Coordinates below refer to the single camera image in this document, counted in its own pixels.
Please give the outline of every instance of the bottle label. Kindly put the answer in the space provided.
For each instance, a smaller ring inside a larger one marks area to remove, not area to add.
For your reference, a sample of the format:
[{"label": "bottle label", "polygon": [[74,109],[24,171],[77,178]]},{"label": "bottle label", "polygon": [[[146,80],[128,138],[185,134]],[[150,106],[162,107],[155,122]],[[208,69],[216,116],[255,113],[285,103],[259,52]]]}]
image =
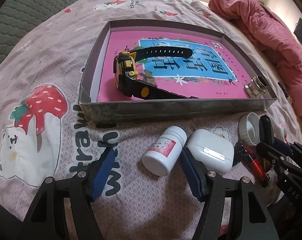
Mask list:
[{"label": "bottle label", "polygon": [[149,151],[155,151],[163,154],[165,157],[168,157],[170,152],[172,151],[176,142],[174,140],[160,137],[157,141],[151,146]]}]

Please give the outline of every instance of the bed sheet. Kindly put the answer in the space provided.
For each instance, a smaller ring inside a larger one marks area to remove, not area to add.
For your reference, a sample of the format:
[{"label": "bed sheet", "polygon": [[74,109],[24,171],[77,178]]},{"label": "bed sheet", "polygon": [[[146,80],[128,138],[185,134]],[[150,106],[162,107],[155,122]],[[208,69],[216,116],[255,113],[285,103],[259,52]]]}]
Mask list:
[{"label": "bed sheet", "polygon": [[[118,153],[116,162],[102,196],[92,205],[105,238],[189,239],[203,204],[192,196],[180,164],[167,177],[157,177],[143,167],[141,156],[170,125],[182,127],[188,136],[205,128],[233,145],[238,141],[243,113],[118,124],[112,129],[90,127],[77,104],[79,84],[94,42],[109,20],[171,20],[225,33],[261,69],[278,95],[267,111],[257,114],[270,116],[276,137],[286,135],[289,142],[302,143],[302,122],[278,87],[277,73],[235,27],[198,0],[138,0],[133,7],[132,1],[137,0],[79,0],[28,33],[0,65],[0,204],[20,220],[44,177],[69,178],[111,146]],[[269,175],[269,186],[260,188],[266,204],[281,197],[275,172]],[[241,163],[225,175],[242,176],[254,181]],[[230,199],[226,199],[222,225],[229,213]],[[69,202],[66,214],[75,239]]]}]

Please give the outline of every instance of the watch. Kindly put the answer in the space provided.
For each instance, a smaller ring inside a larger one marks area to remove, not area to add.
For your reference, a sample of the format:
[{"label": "watch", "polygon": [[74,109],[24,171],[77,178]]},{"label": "watch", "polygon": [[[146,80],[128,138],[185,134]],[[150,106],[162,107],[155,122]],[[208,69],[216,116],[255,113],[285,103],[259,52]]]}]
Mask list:
[{"label": "watch", "polygon": [[138,79],[135,62],[150,57],[183,57],[189,58],[193,54],[192,49],[181,47],[156,46],[143,49],[134,49],[120,52],[114,58],[113,73],[115,85],[118,90],[127,97],[141,99],[182,99],[188,98]]}]

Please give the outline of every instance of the pink bedding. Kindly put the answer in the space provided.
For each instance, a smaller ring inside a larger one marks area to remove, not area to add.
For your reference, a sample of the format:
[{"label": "pink bedding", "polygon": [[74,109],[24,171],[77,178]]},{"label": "pink bedding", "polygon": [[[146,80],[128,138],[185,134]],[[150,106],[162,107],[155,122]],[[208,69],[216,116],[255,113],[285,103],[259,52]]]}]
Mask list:
[{"label": "pink bedding", "polygon": [[209,8],[234,23],[276,66],[302,116],[302,47],[270,10],[256,0],[210,0]]}]

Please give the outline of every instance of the white earbuds case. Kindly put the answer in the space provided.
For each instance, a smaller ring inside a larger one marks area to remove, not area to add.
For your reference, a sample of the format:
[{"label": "white earbuds case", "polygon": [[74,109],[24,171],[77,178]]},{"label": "white earbuds case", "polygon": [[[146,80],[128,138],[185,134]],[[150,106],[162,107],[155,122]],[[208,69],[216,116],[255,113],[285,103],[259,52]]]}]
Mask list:
[{"label": "white earbuds case", "polygon": [[190,136],[187,147],[197,161],[204,163],[208,170],[223,175],[232,168],[234,148],[225,138],[205,129],[199,129]]}]

